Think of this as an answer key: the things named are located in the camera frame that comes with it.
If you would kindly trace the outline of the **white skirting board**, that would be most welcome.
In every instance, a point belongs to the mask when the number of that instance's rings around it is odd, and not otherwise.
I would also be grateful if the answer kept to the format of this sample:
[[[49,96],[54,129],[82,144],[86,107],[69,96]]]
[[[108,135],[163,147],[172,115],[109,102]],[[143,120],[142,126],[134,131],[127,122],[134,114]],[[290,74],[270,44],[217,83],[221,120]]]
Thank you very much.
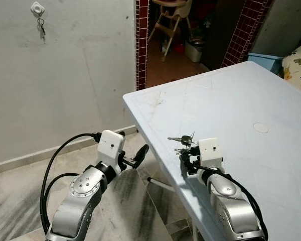
[[[79,140],[75,140],[74,142],[70,142],[66,145],[60,154],[65,154],[71,151],[77,151],[82,148],[86,148],[89,146],[96,145],[96,143],[89,138],[81,138]],[[34,152],[25,156],[20,156],[18,158],[9,159],[7,161],[0,163],[0,173],[8,170],[12,170],[18,167],[22,167],[25,165],[29,165],[31,163],[35,163],[38,161],[42,161],[44,159],[50,159],[57,149],[60,146],[52,147],[49,149],[45,149],[44,151]]]

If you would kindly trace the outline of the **light blue plastic box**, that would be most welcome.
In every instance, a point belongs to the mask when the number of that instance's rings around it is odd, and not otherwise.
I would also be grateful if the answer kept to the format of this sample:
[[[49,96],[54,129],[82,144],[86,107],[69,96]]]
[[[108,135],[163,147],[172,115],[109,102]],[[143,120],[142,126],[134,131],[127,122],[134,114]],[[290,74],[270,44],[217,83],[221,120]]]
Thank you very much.
[[[283,57],[258,53],[248,53],[247,57],[248,61],[253,61],[276,75],[278,75],[282,69],[281,64],[283,59]]]

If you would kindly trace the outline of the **white bin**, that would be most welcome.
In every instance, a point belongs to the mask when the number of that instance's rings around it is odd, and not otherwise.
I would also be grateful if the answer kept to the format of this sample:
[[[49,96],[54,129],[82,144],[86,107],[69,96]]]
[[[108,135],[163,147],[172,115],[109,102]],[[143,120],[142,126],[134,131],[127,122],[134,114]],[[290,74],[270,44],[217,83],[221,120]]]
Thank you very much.
[[[200,62],[204,45],[204,41],[186,41],[185,55],[192,62]]]

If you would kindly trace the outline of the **dinosaur print blanket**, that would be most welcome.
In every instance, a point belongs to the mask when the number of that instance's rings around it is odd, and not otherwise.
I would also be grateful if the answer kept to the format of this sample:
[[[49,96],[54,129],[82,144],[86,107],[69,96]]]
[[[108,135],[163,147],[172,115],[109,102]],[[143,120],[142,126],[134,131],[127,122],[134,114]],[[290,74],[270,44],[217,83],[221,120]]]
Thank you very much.
[[[301,89],[301,46],[282,60],[283,78]]]

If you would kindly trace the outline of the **hanging key bunch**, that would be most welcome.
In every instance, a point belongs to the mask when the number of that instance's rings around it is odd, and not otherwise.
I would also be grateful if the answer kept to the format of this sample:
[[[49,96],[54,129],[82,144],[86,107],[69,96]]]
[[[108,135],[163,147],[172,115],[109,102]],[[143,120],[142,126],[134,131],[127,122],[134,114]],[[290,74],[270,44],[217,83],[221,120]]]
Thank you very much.
[[[37,18],[38,29],[40,30],[40,38],[45,43],[46,41],[46,32],[45,32],[45,20],[42,18]]]

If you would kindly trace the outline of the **white plastic table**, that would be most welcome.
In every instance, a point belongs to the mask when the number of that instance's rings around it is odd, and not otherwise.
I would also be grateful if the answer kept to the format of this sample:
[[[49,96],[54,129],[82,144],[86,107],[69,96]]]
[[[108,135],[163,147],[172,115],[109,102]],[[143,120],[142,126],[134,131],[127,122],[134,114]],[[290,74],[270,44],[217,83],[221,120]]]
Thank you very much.
[[[207,188],[181,173],[177,137],[217,138],[225,171],[251,193],[269,241],[301,241],[301,90],[252,61],[123,95],[205,241],[225,241]]]

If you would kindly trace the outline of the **wooden high chair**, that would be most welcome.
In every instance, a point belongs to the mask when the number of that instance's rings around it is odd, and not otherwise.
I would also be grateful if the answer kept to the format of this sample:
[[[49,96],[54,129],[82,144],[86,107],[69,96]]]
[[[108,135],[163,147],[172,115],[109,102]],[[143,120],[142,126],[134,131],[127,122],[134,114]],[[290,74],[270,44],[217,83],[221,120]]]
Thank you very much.
[[[189,20],[189,13],[193,0],[152,0],[152,2],[160,6],[160,14],[157,22],[150,32],[148,41],[152,39],[153,34],[157,30],[164,32],[164,34],[169,38],[168,44],[164,50],[164,55],[161,59],[161,62],[165,62],[165,58],[170,50],[173,38],[176,34],[178,26],[180,25],[180,20],[185,19],[187,27],[189,28],[189,33],[192,34],[193,32]],[[161,24],[162,18],[169,19],[169,27]]]

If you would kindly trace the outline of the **white wall hook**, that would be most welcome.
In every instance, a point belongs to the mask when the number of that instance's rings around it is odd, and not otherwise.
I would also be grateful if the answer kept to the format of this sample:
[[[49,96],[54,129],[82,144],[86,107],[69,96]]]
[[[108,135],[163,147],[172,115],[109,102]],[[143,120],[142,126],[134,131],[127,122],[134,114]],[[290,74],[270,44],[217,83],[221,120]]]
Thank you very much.
[[[43,14],[45,13],[45,7],[39,2],[34,2],[30,9],[32,14],[38,19],[41,19]]]

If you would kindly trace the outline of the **silver key bunch with ring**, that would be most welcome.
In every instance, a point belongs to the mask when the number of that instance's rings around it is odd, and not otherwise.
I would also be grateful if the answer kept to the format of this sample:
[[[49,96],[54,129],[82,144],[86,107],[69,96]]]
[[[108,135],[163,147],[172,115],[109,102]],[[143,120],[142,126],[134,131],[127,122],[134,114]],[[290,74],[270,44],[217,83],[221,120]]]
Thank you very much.
[[[188,152],[192,147],[194,137],[194,132],[191,133],[191,135],[183,135],[181,137],[168,137],[167,140],[173,140],[176,142],[180,142],[181,145],[183,145],[183,148],[176,148],[174,151],[176,151],[178,154]]]

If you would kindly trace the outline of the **round white table plug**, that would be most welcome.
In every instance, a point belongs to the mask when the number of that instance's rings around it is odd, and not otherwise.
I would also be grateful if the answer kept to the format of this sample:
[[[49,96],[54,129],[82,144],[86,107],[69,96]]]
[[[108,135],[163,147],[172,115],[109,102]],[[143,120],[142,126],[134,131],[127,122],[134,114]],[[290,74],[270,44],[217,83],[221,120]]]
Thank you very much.
[[[268,133],[268,131],[269,131],[269,127],[266,126],[266,124],[263,124],[263,123],[254,123],[253,127],[259,133],[265,134],[265,133]]]

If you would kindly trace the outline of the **dark red brick tile column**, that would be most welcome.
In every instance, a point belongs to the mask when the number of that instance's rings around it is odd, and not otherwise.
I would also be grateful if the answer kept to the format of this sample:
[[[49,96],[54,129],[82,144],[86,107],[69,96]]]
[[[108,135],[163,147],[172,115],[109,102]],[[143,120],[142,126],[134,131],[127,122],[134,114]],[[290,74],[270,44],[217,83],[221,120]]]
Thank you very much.
[[[273,2],[274,0],[244,0],[221,67],[232,66],[247,59]]]
[[[142,90],[146,87],[148,7],[150,1],[151,0],[135,0],[136,90]]]

